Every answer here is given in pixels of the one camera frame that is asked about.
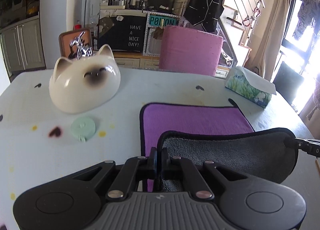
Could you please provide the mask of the teal potion sign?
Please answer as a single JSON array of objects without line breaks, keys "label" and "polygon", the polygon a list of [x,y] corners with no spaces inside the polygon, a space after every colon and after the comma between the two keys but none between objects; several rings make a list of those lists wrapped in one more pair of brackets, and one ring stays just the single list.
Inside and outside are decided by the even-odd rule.
[{"label": "teal potion sign", "polygon": [[175,26],[177,24],[178,20],[176,18],[161,15],[149,16],[149,25],[152,27],[165,27],[167,25]]}]

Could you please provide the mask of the ceramic cat head ornament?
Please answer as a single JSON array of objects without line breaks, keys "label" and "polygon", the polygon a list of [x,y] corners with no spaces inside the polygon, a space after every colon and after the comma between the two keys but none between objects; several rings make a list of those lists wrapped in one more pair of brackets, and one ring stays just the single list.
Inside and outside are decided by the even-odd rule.
[{"label": "ceramic cat head ornament", "polygon": [[83,113],[114,97],[120,87],[120,70],[109,45],[90,57],[60,57],[49,81],[53,104],[68,114]]}]

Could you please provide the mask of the hanging patterned garment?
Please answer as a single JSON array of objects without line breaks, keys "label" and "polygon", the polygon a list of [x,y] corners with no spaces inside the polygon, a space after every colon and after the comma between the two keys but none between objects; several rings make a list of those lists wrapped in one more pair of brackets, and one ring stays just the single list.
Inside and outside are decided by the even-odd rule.
[{"label": "hanging patterned garment", "polygon": [[299,40],[308,26],[313,27],[315,35],[319,33],[319,0],[301,0],[298,12],[298,23],[293,32],[295,40]]}]

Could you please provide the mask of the purple grey microfibre towel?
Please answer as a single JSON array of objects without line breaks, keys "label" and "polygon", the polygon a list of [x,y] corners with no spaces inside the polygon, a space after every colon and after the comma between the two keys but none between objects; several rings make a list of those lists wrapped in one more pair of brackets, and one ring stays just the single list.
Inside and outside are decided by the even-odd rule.
[{"label": "purple grey microfibre towel", "polygon": [[298,150],[286,128],[254,131],[237,105],[201,107],[148,103],[139,114],[141,153],[166,147],[196,165],[213,160],[234,170],[282,183],[294,170]]}]

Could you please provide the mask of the orange framed picture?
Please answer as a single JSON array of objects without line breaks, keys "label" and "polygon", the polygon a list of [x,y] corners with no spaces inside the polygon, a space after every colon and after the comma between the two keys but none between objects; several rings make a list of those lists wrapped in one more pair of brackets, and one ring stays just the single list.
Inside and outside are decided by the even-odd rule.
[{"label": "orange framed picture", "polygon": [[91,31],[88,28],[76,29],[59,35],[60,53],[62,57],[76,58],[78,46],[91,47]]}]

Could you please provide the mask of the pink upholstered chair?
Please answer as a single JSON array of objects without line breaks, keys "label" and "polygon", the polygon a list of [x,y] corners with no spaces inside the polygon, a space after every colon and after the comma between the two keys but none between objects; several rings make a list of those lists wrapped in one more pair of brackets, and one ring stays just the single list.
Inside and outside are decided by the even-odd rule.
[{"label": "pink upholstered chair", "polygon": [[214,76],[223,38],[195,29],[167,26],[163,32],[159,69]]}]

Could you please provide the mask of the silver metal figurine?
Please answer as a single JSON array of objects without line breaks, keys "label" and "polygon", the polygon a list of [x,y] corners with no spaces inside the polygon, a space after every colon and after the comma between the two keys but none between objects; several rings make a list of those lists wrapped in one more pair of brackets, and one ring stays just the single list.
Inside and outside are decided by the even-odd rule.
[{"label": "silver metal figurine", "polygon": [[69,59],[79,60],[82,57],[90,57],[93,55],[93,49],[90,43],[85,43],[82,38],[87,31],[82,31],[78,36],[71,40],[69,44],[69,49],[71,53],[69,54]]}]

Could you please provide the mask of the green floral tissue box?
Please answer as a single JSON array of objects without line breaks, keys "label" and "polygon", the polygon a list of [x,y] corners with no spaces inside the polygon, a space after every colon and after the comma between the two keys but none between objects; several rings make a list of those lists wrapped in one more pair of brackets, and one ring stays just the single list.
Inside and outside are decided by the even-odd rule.
[{"label": "green floral tissue box", "polygon": [[266,108],[272,96],[277,95],[273,83],[240,66],[230,69],[225,87],[262,108]]}]

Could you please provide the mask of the mint green tape measure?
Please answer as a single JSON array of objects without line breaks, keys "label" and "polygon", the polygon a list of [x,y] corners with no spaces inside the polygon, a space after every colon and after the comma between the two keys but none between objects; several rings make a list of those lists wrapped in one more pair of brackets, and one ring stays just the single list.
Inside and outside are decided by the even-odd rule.
[{"label": "mint green tape measure", "polygon": [[87,116],[75,119],[70,127],[71,135],[80,142],[88,141],[95,135],[95,132],[95,122]]}]

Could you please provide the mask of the white cabinet doors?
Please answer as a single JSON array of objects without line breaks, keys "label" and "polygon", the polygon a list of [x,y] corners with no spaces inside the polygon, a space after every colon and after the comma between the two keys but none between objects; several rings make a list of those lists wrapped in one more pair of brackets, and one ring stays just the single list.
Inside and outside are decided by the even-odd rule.
[{"label": "white cabinet doors", "polygon": [[2,29],[1,49],[9,73],[45,69],[40,18],[35,16]]}]

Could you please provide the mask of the beige curtain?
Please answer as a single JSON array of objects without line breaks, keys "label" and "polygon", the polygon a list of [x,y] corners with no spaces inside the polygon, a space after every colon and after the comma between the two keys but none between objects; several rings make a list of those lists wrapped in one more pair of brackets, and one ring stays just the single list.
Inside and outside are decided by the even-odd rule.
[{"label": "beige curtain", "polygon": [[291,0],[274,0],[270,18],[257,53],[250,57],[245,67],[270,81],[285,32]]}]

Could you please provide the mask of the black chair by window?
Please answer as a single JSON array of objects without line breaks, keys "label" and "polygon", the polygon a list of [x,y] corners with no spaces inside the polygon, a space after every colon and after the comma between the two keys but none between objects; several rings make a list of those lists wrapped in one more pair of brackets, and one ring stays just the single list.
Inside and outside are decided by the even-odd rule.
[{"label": "black chair by window", "polygon": [[276,91],[291,105],[303,81],[304,78],[300,74],[295,72],[285,62],[282,62],[273,84],[276,87]]}]

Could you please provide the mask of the black jacket white trim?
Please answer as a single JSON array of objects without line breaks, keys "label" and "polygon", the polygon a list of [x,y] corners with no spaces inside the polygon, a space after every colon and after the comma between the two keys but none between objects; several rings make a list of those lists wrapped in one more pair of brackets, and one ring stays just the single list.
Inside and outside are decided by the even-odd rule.
[{"label": "black jacket white trim", "polygon": [[224,0],[189,0],[184,18],[193,26],[201,25],[203,30],[214,33],[221,14]]}]

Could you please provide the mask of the black have a nice day sign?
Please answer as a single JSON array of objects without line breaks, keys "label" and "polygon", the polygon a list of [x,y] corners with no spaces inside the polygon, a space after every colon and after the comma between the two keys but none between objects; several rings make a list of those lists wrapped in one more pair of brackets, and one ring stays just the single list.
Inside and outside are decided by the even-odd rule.
[{"label": "black have a nice day sign", "polygon": [[99,20],[98,48],[108,44],[113,51],[142,52],[146,17],[117,15]]}]

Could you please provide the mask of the wooden pencil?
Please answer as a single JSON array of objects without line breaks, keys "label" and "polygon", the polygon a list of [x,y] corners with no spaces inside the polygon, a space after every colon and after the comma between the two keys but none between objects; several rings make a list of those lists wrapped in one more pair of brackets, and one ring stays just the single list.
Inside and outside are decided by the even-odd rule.
[{"label": "wooden pencil", "polygon": [[315,160],[315,164],[316,164],[317,171],[318,171],[319,174],[320,174],[320,165],[319,165],[319,162],[318,162],[317,159]]}]

